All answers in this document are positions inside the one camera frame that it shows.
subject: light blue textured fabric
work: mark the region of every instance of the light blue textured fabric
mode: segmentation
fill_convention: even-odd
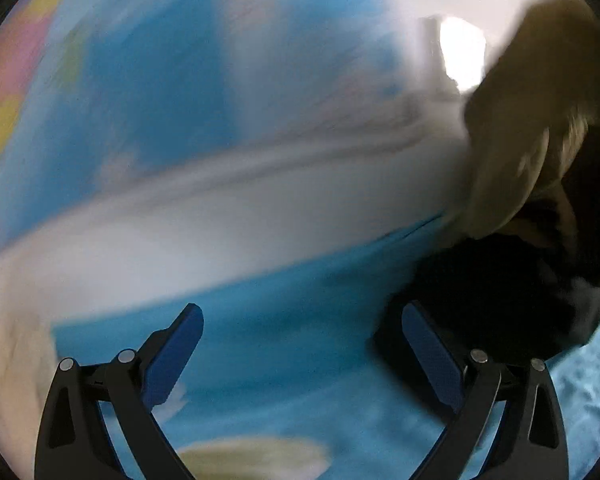
[[[204,311],[205,333],[171,398],[154,411],[174,447],[220,436],[304,436],[333,454],[325,479],[404,480],[442,425],[404,393],[366,342],[389,296],[430,248],[436,225],[122,316],[58,326],[58,349],[83,364],[108,361],[169,326],[194,301]],[[600,455],[600,329],[587,347],[550,366],[571,479],[579,480]],[[479,471],[501,408],[465,478]],[[141,478],[106,413],[126,470]]]

